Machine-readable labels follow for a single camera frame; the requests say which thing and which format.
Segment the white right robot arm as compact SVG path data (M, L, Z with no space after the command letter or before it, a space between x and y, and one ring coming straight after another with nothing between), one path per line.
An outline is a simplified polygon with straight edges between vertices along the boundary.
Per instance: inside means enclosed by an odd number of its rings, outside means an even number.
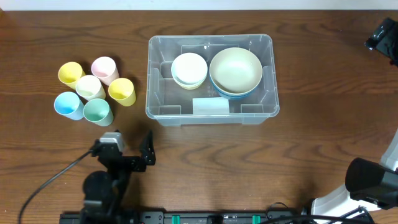
M397 206L397 135L380 162L355 158L349 165L343 185L324 197L314 199L308 210L314 223L371 223L371 211Z

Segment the small white bowl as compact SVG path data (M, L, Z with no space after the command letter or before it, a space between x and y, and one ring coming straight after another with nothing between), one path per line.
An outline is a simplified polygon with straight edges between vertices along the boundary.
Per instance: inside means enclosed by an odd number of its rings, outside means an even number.
M172 77L181 84L194 85L202 82L208 73L205 59L195 53L179 55L171 66Z

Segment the green cup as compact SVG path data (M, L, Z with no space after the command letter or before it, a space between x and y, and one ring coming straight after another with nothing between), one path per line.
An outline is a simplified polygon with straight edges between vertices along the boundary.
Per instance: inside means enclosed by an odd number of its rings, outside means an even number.
M83 116L89 122L102 127L109 126L114 120L114 115L108 102L101 98L95 98L87 102L83 108Z

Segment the pink cup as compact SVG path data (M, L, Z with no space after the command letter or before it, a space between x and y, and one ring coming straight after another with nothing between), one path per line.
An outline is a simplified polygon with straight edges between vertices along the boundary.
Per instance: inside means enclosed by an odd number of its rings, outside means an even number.
M109 86L115 79L119 78L116 62L111 57L99 57L91 65L94 76Z

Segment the large dark blue bowl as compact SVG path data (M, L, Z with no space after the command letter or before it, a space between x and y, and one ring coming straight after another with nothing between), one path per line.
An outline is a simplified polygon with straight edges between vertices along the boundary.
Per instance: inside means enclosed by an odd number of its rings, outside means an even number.
M211 81L213 88L220 96L227 98L229 100L238 100L241 98L245 98L245 97L249 96L251 93L253 93L259 86L262 79L260 79L260 81L257 83L257 85L252 90L247 91L245 93L228 93L227 91L224 91L221 88L219 88L212 77L210 77L210 81Z

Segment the light blue cup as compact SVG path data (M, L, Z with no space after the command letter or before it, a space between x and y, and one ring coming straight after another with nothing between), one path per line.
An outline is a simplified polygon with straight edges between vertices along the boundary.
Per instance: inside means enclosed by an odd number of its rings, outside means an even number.
M83 119L84 104L79 96L70 91L59 94L54 101L55 111L72 120Z

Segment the large beige bowl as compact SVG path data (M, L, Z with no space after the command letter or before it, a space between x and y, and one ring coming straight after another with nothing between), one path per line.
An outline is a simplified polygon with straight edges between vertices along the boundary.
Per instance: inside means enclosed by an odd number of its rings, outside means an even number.
M262 79L260 60L249 50L231 47L218 52L209 66L210 76L228 93L245 93Z

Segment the white cup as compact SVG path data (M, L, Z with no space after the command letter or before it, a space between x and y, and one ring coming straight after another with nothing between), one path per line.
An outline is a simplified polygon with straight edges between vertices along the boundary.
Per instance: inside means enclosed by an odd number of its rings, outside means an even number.
M104 100L106 98L101 81L94 75L81 77L76 84L76 92L87 101L96 98Z

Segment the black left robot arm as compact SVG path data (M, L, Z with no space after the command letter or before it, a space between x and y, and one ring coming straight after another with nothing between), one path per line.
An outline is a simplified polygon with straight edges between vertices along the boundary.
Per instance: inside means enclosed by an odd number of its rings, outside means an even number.
M83 183L84 207L80 223L138 223L139 214L121 207L133 172L144 172L156 162L153 134L149 131L139 145L140 156L124 156L122 134L106 132L90 148L91 155L106 170L91 173Z

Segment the small yellow bowl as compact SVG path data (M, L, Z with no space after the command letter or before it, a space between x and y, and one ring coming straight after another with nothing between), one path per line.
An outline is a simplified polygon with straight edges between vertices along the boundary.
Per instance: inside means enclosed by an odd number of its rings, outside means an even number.
M194 83L194 84L184 84L182 83L177 77L173 77L173 80L182 88L186 89L186 90L194 90L196 88L198 88L205 80L206 78L202 79L201 81L199 81L198 83Z

